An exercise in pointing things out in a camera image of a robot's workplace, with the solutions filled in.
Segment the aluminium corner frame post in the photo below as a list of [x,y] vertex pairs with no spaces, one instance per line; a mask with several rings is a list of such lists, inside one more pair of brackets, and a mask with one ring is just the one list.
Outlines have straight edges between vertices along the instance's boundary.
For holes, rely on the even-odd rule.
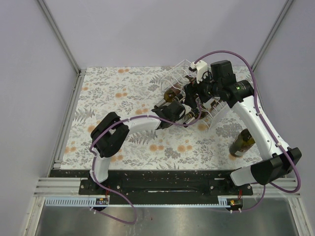
[[81,68],[78,65],[76,59],[74,58],[67,42],[65,41],[62,32],[60,31],[56,20],[53,17],[52,12],[50,11],[46,1],[44,0],[36,0],[36,3],[38,4],[38,6],[40,7],[41,11],[44,14],[44,17],[46,18],[48,25],[51,27],[54,35],[56,36],[59,45],[61,46],[63,52],[65,53],[65,56],[67,57],[71,67],[73,68],[73,70],[75,71],[76,74],[80,74],[81,73]]

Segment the clear square liquor bottle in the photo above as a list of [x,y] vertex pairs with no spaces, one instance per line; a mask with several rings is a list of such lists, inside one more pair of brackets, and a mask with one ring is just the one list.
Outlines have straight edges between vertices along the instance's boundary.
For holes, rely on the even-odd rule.
[[[185,79],[188,79],[189,83],[194,82],[196,80],[195,77],[191,77],[189,75],[186,75]],[[185,96],[186,96],[186,94],[185,94],[185,89],[184,89],[184,86],[183,86],[181,88],[180,92],[177,95],[174,96],[173,101],[182,102],[184,100]]]

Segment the green bottle silver neck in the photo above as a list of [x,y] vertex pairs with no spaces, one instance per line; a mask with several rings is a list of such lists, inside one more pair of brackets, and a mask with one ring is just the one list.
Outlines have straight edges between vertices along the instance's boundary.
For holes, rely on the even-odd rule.
[[163,99],[158,102],[154,108],[160,108],[162,107],[163,105],[165,105],[166,103],[171,103],[174,98],[177,96],[177,95],[180,95],[180,99],[183,98],[183,90],[176,87],[176,86],[173,86],[173,87],[170,87],[163,95]]

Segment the clear acrylic wine rack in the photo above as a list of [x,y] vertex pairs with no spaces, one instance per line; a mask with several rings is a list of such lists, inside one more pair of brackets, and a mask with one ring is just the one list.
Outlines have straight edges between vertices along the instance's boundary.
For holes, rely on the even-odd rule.
[[[196,78],[196,72],[190,71],[189,66],[190,62],[185,59],[161,76],[160,88],[162,95],[164,95],[170,87],[176,86],[181,89],[186,84],[189,84],[188,79],[185,79],[186,75]],[[205,122],[209,129],[215,126],[229,110],[227,103],[222,100],[211,110],[203,108],[203,104],[201,104],[199,98],[196,99],[196,102],[201,105],[201,116],[199,120]]]

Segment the green bottle black neck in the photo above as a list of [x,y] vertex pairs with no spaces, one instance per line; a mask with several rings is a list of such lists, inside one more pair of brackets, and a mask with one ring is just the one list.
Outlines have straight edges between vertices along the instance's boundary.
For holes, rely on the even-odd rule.
[[187,114],[184,115],[183,117],[183,124],[190,124],[193,121],[195,121],[199,116],[199,110],[194,109],[188,112]]

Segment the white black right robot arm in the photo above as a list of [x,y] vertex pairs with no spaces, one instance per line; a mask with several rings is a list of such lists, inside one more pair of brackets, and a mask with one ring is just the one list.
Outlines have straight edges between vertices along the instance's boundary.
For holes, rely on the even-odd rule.
[[260,104],[254,89],[246,80],[237,81],[231,62],[222,60],[208,65],[204,61],[191,63],[189,70],[196,73],[195,80],[184,86],[187,102],[198,95],[202,103],[218,97],[240,117],[253,137],[262,161],[234,170],[224,182],[227,193],[234,195],[242,185],[257,182],[266,185],[289,174],[302,157],[299,148],[291,148],[276,132]]

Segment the right aluminium frame post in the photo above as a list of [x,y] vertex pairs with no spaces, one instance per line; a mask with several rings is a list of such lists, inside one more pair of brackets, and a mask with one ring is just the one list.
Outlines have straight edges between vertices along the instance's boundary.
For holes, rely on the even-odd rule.
[[295,0],[286,0],[283,7],[281,8],[278,16],[276,17],[271,29],[269,30],[264,42],[262,43],[252,65],[251,68],[255,71],[261,60],[263,59],[268,47],[271,45],[273,39],[275,38],[280,26],[282,25],[283,21],[285,20],[287,14],[289,13],[290,9],[292,8]]

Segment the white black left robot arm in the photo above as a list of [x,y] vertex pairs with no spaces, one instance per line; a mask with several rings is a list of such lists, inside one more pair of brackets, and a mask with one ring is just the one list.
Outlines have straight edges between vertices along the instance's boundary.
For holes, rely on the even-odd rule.
[[175,101],[131,118],[122,119],[115,112],[107,114],[91,132],[90,152],[94,154],[94,160],[90,170],[90,189],[96,194],[105,192],[110,159],[121,149],[129,135],[166,129],[175,124],[181,125],[181,119],[186,113],[184,104]]

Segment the green bottle front right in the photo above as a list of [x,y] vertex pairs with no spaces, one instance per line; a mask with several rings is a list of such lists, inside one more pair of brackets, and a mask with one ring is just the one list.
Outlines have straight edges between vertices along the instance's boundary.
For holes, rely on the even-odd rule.
[[229,147],[229,153],[234,157],[242,157],[253,145],[255,141],[246,128],[242,130]]

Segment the floral patterned table mat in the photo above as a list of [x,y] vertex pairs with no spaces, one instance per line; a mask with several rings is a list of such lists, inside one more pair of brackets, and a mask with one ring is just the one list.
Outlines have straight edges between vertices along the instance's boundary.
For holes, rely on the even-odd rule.
[[[123,118],[149,112],[162,99],[160,83],[168,67],[90,67],[86,70],[74,119],[61,158],[61,169],[84,170],[92,166],[90,134],[109,113]],[[261,160],[257,147],[242,157],[229,146],[245,128],[229,110],[217,123],[205,117],[189,127],[171,126],[127,137],[111,158],[111,169],[227,170]]]

